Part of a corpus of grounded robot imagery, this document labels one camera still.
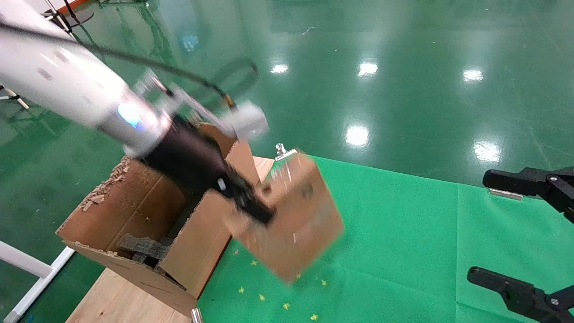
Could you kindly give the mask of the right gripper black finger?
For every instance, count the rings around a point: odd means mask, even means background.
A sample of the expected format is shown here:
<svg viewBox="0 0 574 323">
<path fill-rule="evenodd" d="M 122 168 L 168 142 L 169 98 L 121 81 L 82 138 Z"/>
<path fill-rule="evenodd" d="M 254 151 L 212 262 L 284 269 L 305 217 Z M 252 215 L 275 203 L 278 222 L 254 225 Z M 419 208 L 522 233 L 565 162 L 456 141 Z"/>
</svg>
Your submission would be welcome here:
<svg viewBox="0 0 574 323">
<path fill-rule="evenodd" d="M 568 286 L 548 294 L 522 280 L 517 280 L 479 266 L 467 273 L 468 282 L 500 294 L 509 311 L 539 323 L 572 323 L 574 287 Z"/>
<path fill-rule="evenodd" d="M 570 223 L 574 222 L 573 167 L 553 171 L 526 167 L 518 173 L 488 170 L 483 176 L 483 185 L 522 196 L 539 196 Z"/>
</svg>

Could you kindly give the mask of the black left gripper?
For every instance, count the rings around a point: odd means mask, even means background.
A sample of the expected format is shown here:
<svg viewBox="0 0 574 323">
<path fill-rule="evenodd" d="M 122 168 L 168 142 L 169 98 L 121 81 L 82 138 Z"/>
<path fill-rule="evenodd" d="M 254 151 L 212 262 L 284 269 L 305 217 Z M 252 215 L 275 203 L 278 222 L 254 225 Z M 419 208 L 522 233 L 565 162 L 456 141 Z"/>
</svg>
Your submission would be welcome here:
<svg viewBox="0 0 574 323">
<path fill-rule="evenodd" d="M 213 189 L 234 199 L 240 210 L 259 223 L 268 225 L 274 218 L 274 210 L 227 164 L 219 145 L 182 117 L 174 117 L 163 139 L 143 162 L 185 192 L 199 195 Z"/>
</svg>

